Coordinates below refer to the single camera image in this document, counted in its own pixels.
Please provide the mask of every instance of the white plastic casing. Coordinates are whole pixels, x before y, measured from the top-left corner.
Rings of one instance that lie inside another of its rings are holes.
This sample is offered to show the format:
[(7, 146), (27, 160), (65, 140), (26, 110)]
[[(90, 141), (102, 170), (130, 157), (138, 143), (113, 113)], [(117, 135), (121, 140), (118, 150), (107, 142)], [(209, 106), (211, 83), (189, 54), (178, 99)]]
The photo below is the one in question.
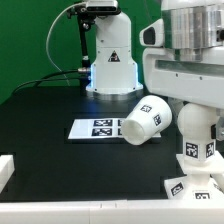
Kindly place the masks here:
[(217, 121), (215, 108), (192, 103), (183, 107), (178, 116), (178, 128), (183, 135), (185, 160), (200, 166), (215, 160), (216, 142), (211, 137), (211, 127)]
[(1, 224), (211, 224), (223, 212), (223, 200), (0, 204)]
[[(149, 29), (149, 28), (154, 28), (155, 30), (155, 44), (154, 45), (149, 45), (146, 44), (144, 41), (144, 32)], [(161, 47), (164, 44), (164, 22), (163, 19), (157, 20), (155, 23), (152, 25), (148, 26), (144, 30), (140, 32), (140, 43), (142, 46), (151, 46), (151, 47)]]
[(209, 174), (187, 175), (185, 177), (166, 180), (165, 189), (168, 198), (175, 201), (224, 201), (224, 194), (221, 188), (213, 178), (210, 178)]
[(131, 55), (131, 21), (126, 14), (96, 19), (96, 47), (87, 91), (126, 94), (143, 88)]
[(9, 178), (14, 172), (14, 161), (13, 156), (3, 155), (0, 157), (0, 193), (3, 188), (6, 186)]
[(163, 48), (147, 48), (143, 54), (146, 87), (154, 94), (224, 109), (223, 75), (216, 69), (211, 74), (201, 72), (201, 68), (206, 68), (208, 64), (224, 66), (223, 55), (223, 47), (204, 49), (203, 61), (198, 63), (198, 74), (195, 74), (170, 70), (168, 66), (166, 69), (158, 68), (158, 60), (174, 61), (173, 52)]

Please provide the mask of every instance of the green backdrop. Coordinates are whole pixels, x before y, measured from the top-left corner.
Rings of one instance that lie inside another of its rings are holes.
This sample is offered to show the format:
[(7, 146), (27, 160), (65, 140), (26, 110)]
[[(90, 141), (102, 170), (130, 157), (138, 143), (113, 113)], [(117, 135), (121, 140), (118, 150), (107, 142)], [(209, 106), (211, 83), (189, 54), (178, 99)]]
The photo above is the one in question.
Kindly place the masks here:
[[(142, 52), (139, 33), (160, 17), (156, 0), (118, 0), (132, 21), (133, 58), (142, 78)], [(0, 2), (0, 103), (19, 84), (57, 71), (49, 62), (45, 42), (57, 15), (73, 4), (70, 0), (7, 0)], [(95, 58), (94, 29), (87, 33), (91, 61)], [(80, 67), (81, 50), (76, 18), (62, 17), (52, 34), (51, 55), (62, 69)], [(66, 82), (54, 83), (66, 85)]]

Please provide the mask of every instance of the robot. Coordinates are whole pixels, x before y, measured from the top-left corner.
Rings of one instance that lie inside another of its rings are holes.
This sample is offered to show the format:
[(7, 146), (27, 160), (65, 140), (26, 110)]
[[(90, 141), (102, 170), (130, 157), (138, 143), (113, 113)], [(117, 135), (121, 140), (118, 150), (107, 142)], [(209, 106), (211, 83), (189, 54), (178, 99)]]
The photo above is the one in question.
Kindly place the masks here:
[(140, 33), (146, 87), (169, 97), (183, 135), (186, 176), (165, 181), (169, 199), (224, 199), (223, 9), (223, 0), (163, 0), (162, 18)]
[[(90, 69), (87, 96), (127, 100), (142, 95), (138, 66), (132, 59), (131, 21), (115, 0), (87, 0), (69, 11), (78, 18), (83, 67)], [(96, 25), (96, 59), (90, 64), (85, 32)]]

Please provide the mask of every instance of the white cup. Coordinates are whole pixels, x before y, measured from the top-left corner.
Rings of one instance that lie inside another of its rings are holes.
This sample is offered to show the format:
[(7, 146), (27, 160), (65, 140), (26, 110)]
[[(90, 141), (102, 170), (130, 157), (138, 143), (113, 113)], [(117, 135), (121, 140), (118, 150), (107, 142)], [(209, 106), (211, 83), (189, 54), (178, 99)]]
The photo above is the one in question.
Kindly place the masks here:
[(172, 112), (168, 104), (157, 96), (146, 96), (124, 120), (121, 132), (127, 142), (141, 145), (167, 128), (171, 121)]

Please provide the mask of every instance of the black table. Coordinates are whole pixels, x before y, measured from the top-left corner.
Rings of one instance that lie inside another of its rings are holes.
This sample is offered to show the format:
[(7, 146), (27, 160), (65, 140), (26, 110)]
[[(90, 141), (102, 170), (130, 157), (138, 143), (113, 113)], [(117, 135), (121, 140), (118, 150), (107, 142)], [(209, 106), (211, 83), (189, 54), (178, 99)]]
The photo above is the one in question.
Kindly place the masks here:
[(125, 118), (138, 100), (106, 102), (78, 87), (25, 88), (0, 106), (0, 154), (15, 173), (0, 202), (166, 199), (163, 181), (178, 175), (174, 124), (160, 143), (68, 140), (74, 119)]

